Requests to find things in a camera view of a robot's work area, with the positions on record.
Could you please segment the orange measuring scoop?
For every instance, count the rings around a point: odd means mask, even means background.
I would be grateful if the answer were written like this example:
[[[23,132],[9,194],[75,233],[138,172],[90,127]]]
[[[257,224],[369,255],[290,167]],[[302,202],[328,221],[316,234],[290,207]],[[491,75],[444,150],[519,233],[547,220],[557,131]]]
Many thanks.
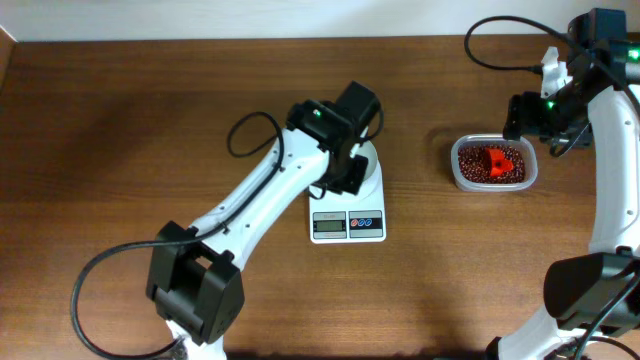
[[[505,157],[502,150],[497,148],[487,148],[485,153],[490,165],[490,177],[499,177],[514,169],[513,162]]]

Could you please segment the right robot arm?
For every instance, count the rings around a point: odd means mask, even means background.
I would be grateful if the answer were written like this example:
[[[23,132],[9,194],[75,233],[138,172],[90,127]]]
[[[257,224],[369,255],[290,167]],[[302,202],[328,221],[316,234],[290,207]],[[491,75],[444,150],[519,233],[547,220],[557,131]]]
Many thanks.
[[[635,44],[556,48],[538,71],[540,92],[512,98],[507,139],[535,134],[555,156],[590,135],[596,213],[588,252],[547,271],[544,303],[518,330],[495,338],[488,359],[580,359],[593,342],[614,343],[639,327],[639,64]]]

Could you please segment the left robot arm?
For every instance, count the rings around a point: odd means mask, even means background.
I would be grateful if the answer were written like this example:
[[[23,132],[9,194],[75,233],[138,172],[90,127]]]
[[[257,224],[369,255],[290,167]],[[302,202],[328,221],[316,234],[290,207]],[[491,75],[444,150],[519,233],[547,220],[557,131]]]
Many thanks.
[[[294,105],[269,152],[217,207],[182,228],[167,223],[146,295],[175,341],[167,359],[223,359],[223,337],[245,301],[242,272],[257,244],[301,194],[315,244],[382,242],[382,169],[369,127],[379,98],[351,82],[336,101]]]

